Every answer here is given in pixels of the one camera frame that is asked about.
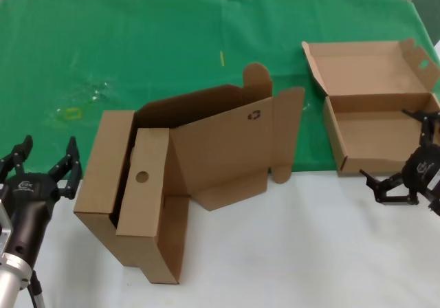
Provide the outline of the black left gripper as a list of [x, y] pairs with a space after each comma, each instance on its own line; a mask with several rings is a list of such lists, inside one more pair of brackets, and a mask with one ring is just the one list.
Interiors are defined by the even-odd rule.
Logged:
[[[81, 163], [76, 138], [71, 136], [66, 154], [48, 172], [25, 173], [23, 163], [33, 147], [31, 135], [13, 147], [11, 153], [1, 158], [0, 181], [4, 182], [14, 169], [17, 175], [7, 179], [1, 189], [1, 199], [10, 215], [12, 235], [5, 252], [26, 263], [35, 263], [52, 219], [53, 210], [60, 197], [74, 199], [81, 180]], [[59, 188], [57, 183], [67, 174], [67, 183]]]

